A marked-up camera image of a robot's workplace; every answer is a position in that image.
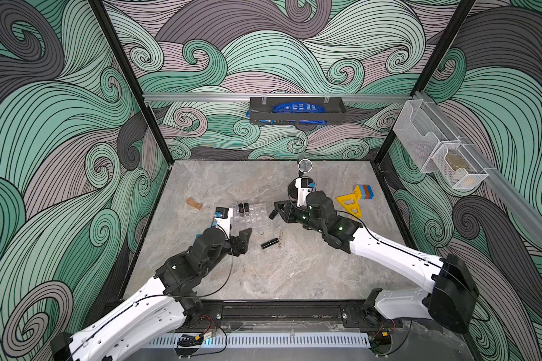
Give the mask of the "black lipstick silver band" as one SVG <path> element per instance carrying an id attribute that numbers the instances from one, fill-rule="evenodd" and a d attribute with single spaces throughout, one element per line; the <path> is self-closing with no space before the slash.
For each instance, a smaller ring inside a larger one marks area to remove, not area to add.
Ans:
<path id="1" fill-rule="evenodd" d="M 271 239 L 271 240 L 269 240 L 269 241 L 267 241 L 267 242 L 264 242 L 264 243 L 261 245 L 261 248 L 262 248 L 263 250 L 265 250 L 265 249 L 270 248 L 270 247 L 272 247 L 272 246 L 274 246 L 274 245 L 276 245 L 276 244 L 278 244 L 278 243 L 279 243 L 279 239 L 278 239 L 278 238 Z"/>

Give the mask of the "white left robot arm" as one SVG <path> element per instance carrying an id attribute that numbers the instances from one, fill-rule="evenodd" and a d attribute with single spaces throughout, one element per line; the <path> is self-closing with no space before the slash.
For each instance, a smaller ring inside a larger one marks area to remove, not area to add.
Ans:
<path id="1" fill-rule="evenodd" d="M 237 236 L 207 228 L 183 252 L 168 258 L 138 291 L 85 329 L 62 332 L 51 341 L 55 360 L 125 360 L 154 338 L 203 316 L 201 296 L 194 292 L 226 256 L 248 250 L 252 230 Z"/>

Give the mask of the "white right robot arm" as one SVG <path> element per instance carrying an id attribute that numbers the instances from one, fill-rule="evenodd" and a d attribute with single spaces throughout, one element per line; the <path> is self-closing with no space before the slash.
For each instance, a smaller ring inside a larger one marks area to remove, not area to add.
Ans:
<path id="1" fill-rule="evenodd" d="M 379 263 L 415 284 L 412 290 L 373 290 L 366 303 L 377 317 L 429 319 L 453 332 L 468 332 L 479 291 L 462 258 L 425 254 L 387 239 L 357 216 L 337 211 L 322 191 L 310 193 L 304 205 L 275 202 L 270 217 L 276 216 L 320 233 L 332 248 Z"/>

